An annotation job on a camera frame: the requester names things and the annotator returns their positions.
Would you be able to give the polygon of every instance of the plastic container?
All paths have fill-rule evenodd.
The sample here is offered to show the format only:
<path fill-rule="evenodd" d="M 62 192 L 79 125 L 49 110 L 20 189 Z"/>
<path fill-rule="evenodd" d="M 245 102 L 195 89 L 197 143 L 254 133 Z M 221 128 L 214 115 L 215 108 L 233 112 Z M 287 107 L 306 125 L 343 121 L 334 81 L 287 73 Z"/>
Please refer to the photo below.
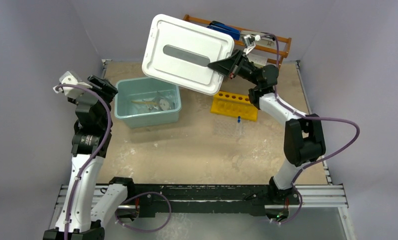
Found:
<path fill-rule="evenodd" d="M 114 114 L 130 128 L 175 123 L 182 109 L 179 86 L 151 77 L 126 79 L 117 82 Z M 151 103 L 165 99 L 169 109 Z"/>

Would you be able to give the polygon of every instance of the work surface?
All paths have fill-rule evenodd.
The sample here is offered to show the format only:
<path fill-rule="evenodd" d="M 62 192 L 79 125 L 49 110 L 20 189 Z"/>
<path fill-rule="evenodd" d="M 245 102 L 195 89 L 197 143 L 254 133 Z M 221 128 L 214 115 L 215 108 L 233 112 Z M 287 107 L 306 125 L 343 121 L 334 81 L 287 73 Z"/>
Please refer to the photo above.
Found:
<path fill-rule="evenodd" d="M 105 77 L 119 80 L 144 77 L 141 63 L 108 62 Z M 236 77 L 221 90 L 248 94 L 254 85 Z M 293 63 L 282 65 L 279 95 L 298 110 L 307 112 L 304 93 Z M 98 183 L 114 176 L 135 183 L 175 184 L 268 184 L 284 161 L 284 127 L 265 112 L 258 120 L 243 121 L 244 136 L 226 138 L 214 134 L 216 120 L 235 118 L 210 113 L 212 96 L 180 88 L 181 111 L 176 123 L 130 129 L 114 117 L 112 139 L 100 170 Z M 298 184 L 327 184 L 322 164 L 308 168 Z"/>

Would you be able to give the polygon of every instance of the white wall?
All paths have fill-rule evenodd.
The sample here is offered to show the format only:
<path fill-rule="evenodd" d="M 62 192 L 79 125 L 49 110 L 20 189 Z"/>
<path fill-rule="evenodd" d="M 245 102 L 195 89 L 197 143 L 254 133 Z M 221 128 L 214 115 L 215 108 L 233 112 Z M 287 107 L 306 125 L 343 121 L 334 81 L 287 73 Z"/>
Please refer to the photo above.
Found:
<path fill-rule="evenodd" d="M 328 161 L 358 239 L 398 240 L 398 0 L 337 0 L 301 63 L 313 111 L 361 126 Z M 324 133 L 330 153 L 354 131 L 327 123 Z"/>
<path fill-rule="evenodd" d="M 0 240 L 42 239 L 68 182 L 75 107 L 52 87 L 101 60 L 67 0 L 0 0 Z"/>
<path fill-rule="evenodd" d="M 289 60 L 305 53 L 335 0 L 71 0 L 103 59 L 140 61 L 157 14 L 216 20 L 292 38 Z"/>

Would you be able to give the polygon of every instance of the black robotic joint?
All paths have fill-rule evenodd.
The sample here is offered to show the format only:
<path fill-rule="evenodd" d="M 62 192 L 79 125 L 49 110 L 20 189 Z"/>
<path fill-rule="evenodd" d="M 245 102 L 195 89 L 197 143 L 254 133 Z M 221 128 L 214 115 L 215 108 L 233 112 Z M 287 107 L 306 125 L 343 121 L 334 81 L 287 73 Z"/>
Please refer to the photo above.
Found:
<path fill-rule="evenodd" d="M 57 229 L 44 231 L 43 240 L 63 240 L 64 232 Z M 105 229 L 103 227 L 91 228 L 82 233 L 68 233 L 68 239 L 71 240 L 104 240 Z"/>
<path fill-rule="evenodd" d="M 273 87 L 277 85 L 279 77 L 279 69 L 276 66 L 257 67 L 240 50 L 234 51 L 229 58 L 209 63 L 208 68 L 226 77 L 239 75 L 255 84 L 254 88 L 249 89 L 249 101 L 257 109 L 260 109 L 260 97 L 274 93 Z"/>
<path fill-rule="evenodd" d="M 318 117 L 317 114 L 307 117 Z M 290 119 L 284 127 L 284 155 L 296 167 L 315 162 L 326 153 L 323 127 L 320 120 Z"/>

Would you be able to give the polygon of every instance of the purple cable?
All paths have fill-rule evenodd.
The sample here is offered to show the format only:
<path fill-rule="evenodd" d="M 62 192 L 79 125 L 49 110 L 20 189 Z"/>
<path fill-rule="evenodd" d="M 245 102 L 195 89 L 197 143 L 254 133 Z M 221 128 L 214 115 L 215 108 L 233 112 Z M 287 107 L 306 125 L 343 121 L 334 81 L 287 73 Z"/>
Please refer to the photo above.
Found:
<path fill-rule="evenodd" d="M 79 183 L 78 179 L 80 179 L 82 173 L 84 172 L 84 169 L 86 169 L 86 167 L 89 165 L 89 163 L 96 157 L 96 155 L 98 154 L 98 152 L 102 149 L 102 147 L 105 144 L 106 139 L 109 136 L 109 133 L 111 132 L 111 110 L 109 109 L 108 105 L 106 104 L 106 102 L 94 91 L 82 87 L 82 86 L 77 86 L 77 85 L 72 85 L 72 84 L 59 84 L 57 85 L 54 89 L 56 91 L 59 91 L 60 88 L 63 87 L 71 87 L 71 88 L 75 88 L 75 89 L 80 89 L 83 90 L 84 92 L 87 92 L 91 95 L 93 95 L 95 98 L 97 98 L 97 100 L 99 100 L 99 102 L 103 105 L 103 107 L 106 110 L 106 115 L 107 115 L 107 126 L 106 126 L 106 131 L 105 134 L 103 135 L 103 139 L 100 142 L 99 146 L 97 146 L 96 150 L 90 155 L 90 157 L 87 159 L 87 161 L 80 167 L 77 175 L 76 175 L 76 180 L 74 181 L 74 184 L 72 185 L 72 189 L 71 192 L 69 193 L 69 198 L 68 198 L 68 204 L 66 206 L 66 213 L 65 213 L 65 228 L 64 228 L 64 232 L 63 232 L 63 239 L 64 240 L 68 240 L 68 232 L 69 232 L 69 221 L 70 221 L 70 213 L 71 213 L 71 209 L 73 207 L 73 201 L 74 201 L 74 194 L 75 194 L 75 190 L 77 188 L 77 185 Z"/>
<path fill-rule="evenodd" d="M 165 199 L 166 203 L 168 204 L 168 217 L 166 218 L 166 221 L 160 227 L 155 228 L 155 229 L 146 230 L 146 229 L 140 229 L 140 228 L 136 228 L 136 227 L 133 227 L 133 226 L 129 226 L 129 225 L 126 225 L 125 223 L 123 223 L 118 218 L 117 213 L 115 213 L 116 222 L 119 223 L 121 226 L 123 226 L 125 228 L 131 229 L 131 230 L 134 230 L 134 231 L 137 231 L 137 232 L 140 232 L 140 233 L 153 233 L 153 232 L 156 232 L 156 231 L 159 231 L 159 230 L 163 229 L 168 224 L 168 222 L 170 221 L 172 209 L 171 209 L 171 204 L 170 204 L 170 201 L 168 200 L 168 198 L 166 198 L 161 193 L 156 192 L 156 191 L 143 192 L 143 193 L 140 193 L 139 195 L 130 197 L 129 199 L 125 200 L 122 204 L 127 204 L 127 203 L 133 201 L 136 198 L 139 198 L 139 197 L 144 196 L 144 195 L 149 195 L 149 194 L 155 194 L 155 195 L 160 196 L 161 198 Z"/>
<path fill-rule="evenodd" d="M 279 68 L 279 57 L 280 57 L 279 40 L 277 39 L 277 36 L 274 35 L 274 34 L 272 34 L 272 33 L 266 33 L 266 34 L 264 34 L 264 35 L 261 35 L 261 38 L 267 37 L 267 36 L 273 37 L 273 38 L 275 39 L 275 45 L 276 45 L 276 47 L 277 47 L 277 50 L 276 50 L 276 51 L 277 51 L 277 53 L 276 53 L 276 58 L 277 58 L 277 59 L 276 59 L 276 67 Z M 303 198 L 302 198 L 301 193 L 299 192 L 299 190 L 298 190 L 298 189 L 296 188 L 296 186 L 295 186 L 295 182 L 296 182 L 296 180 L 298 179 L 299 175 L 301 175 L 301 173 L 302 173 L 305 169 L 307 169 L 307 168 L 309 168 L 309 167 L 311 167 L 311 166 L 314 166 L 314 165 L 316 165 L 316 164 L 319 164 L 319 163 L 321 163 L 322 161 L 331 159 L 332 157 L 334 157 L 334 156 L 338 155 L 339 153 L 343 152 L 343 150 L 347 149 L 350 145 L 352 145 L 352 144 L 357 140 L 358 136 L 360 135 L 361 130 L 360 130 L 360 127 L 358 126 L 358 124 L 356 124 L 355 122 L 353 122 L 353 121 L 351 121 L 351 120 L 346 120 L 346 119 L 342 119 L 342 118 L 334 118 L 334 117 L 305 116 L 305 115 L 300 114 L 299 112 L 295 111 L 295 110 L 292 109 L 291 107 L 289 107 L 289 106 L 287 106 L 286 104 L 284 104 L 284 103 L 279 99 L 279 94 L 278 94 L 278 92 L 277 92 L 277 86 L 276 86 L 276 85 L 274 86 L 274 95 L 275 95 L 276 101 L 277 101 L 281 106 L 283 106 L 285 109 L 287 109 L 288 111 L 290 111 L 290 112 L 293 113 L 294 115 L 299 116 L 299 117 L 301 117 L 301 118 L 303 118 L 303 119 L 306 119 L 306 120 L 317 120 L 317 121 L 329 121 L 329 122 L 345 123 L 345 124 L 349 124 L 349 125 L 354 126 L 355 129 L 356 129 L 355 136 L 353 136 L 353 138 L 352 138 L 347 144 L 345 144 L 343 147 L 341 147 L 339 150 L 337 150 L 337 151 L 335 151 L 335 152 L 333 152 L 333 153 L 331 153 L 331 154 L 329 154 L 329 155 L 327 155 L 327 156 L 325 156 L 325 157 L 322 157 L 321 159 L 319 159 L 319 160 L 317 160 L 317 161 L 315 161 L 315 162 L 313 162 L 313 163 L 310 163 L 310 164 L 304 166 L 303 168 L 301 168 L 301 169 L 296 173 L 296 175 L 293 177 L 293 180 L 292 180 L 291 184 L 292 184 L 293 190 L 299 195 L 299 207 L 297 208 L 296 212 L 295 212 L 291 217 L 289 217 L 288 219 L 286 219 L 285 221 L 283 221 L 283 222 L 277 222 L 277 221 L 274 222 L 274 221 L 272 221 L 272 222 L 271 222 L 271 223 L 276 223 L 276 224 L 278 224 L 278 225 L 282 225 L 282 224 L 286 224 L 286 223 L 292 221 L 294 218 L 296 218 L 296 216 L 298 216 L 299 212 L 300 212 L 301 209 L 302 209 Z"/>

